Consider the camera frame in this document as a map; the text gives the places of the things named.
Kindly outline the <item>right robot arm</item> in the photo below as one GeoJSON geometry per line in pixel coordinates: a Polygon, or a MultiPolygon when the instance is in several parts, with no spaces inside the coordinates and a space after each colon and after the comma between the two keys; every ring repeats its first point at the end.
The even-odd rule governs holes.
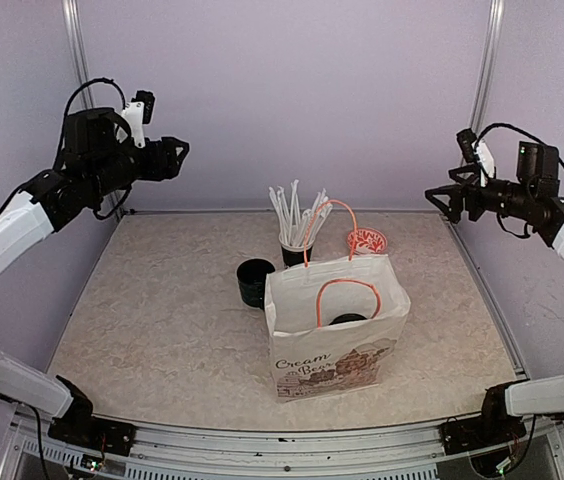
{"type": "MultiPolygon", "coordinates": [[[[484,133],[458,132],[464,165],[449,170],[451,184],[428,189],[425,197],[453,224],[463,217],[476,222],[486,212],[497,221],[521,220],[520,238],[538,235],[564,261],[564,196],[559,192],[564,161],[556,147],[528,132],[522,136],[516,178],[510,181],[498,177],[484,133]]],[[[528,415],[564,417],[564,375],[489,388],[473,423],[474,436],[493,444],[511,429],[513,419],[528,415]]]]}

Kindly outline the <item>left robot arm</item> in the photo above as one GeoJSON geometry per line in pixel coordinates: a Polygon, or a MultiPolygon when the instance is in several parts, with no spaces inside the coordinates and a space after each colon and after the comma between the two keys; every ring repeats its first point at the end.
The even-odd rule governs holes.
{"type": "MultiPolygon", "coordinates": [[[[82,211],[105,220],[101,205],[111,193],[128,196],[137,181],[179,175],[190,146],[175,137],[145,137],[154,104],[152,92],[139,90],[132,99],[123,99],[121,110],[64,111],[52,167],[16,187],[0,207],[0,275],[82,211]]],[[[0,397],[50,415],[80,444],[95,443],[102,434],[92,402],[79,388],[1,350],[0,397]]]]}

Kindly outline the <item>white paper takeout bag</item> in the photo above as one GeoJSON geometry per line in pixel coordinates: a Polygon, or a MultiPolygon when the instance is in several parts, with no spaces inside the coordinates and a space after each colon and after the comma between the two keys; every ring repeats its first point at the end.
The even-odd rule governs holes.
{"type": "Polygon", "coordinates": [[[280,402],[376,386],[395,351],[411,301],[385,254],[304,259],[267,276],[264,313],[280,402]],[[330,323],[339,315],[364,321],[330,323]]]}

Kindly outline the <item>black coffee lid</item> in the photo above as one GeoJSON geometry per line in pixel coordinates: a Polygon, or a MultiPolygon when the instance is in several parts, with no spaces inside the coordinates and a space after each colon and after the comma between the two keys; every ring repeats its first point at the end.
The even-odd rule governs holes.
{"type": "Polygon", "coordinates": [[[346,313],[346,314],[342,314],[342,315],[339,315],[338,317],[336,317],[330,323],[330,326],[346,324],[346,323],[351,323],[351,322],[357,322],[357,321],[364,321],[364,320],[366,320],[366,317],[364,315],[356,314],[356,313],[346,313]]]}

